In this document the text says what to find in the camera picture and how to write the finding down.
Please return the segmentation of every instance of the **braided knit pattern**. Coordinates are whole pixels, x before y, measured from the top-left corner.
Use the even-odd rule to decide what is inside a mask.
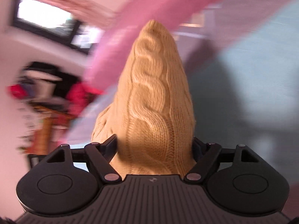
[[[194,114],[176,44],[150,21],[133,44],[112,104],[99,114],[92,141],[118,136],[111,165],[127,174],[185,175],[192,158]]]

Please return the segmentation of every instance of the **yellow knit sweater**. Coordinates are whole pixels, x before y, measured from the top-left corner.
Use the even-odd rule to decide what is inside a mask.
[[[133,44],[111,105],[99,114],[92,141],[116,133],[112,167],[127,174],[185,175],[195,164],[194,114],[171,34],[150,21]]]

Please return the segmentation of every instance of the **window pane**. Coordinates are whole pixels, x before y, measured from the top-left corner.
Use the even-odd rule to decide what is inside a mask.
[[[59,36],[69,36],[76,22],[71,13],[35,0],[20,1],[18,18]]]
[[[96,43],[98,38],[103,34],[103,30],[82,24],[77,34],[74,36],[72,44],[81,49],[89,49],[92,44]]]

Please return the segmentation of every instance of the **cable knit pattern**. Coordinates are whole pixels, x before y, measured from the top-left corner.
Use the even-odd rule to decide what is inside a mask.
[[[111,165],[127,174],[185,175],[192,158],[194,115],[171,34],[150,21],[133,44],[113,103],[99,114],[92,141],[118,136]]]

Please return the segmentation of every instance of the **pink board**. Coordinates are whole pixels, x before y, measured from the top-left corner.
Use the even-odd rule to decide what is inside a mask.
[[[174,31],[193,13],[217,1],[132,0],[122,9],[116,24],[104,33],[89,58],[85,81],[101,91],[117,83],[134,40],[149,20],[155,19],[169,31]]]

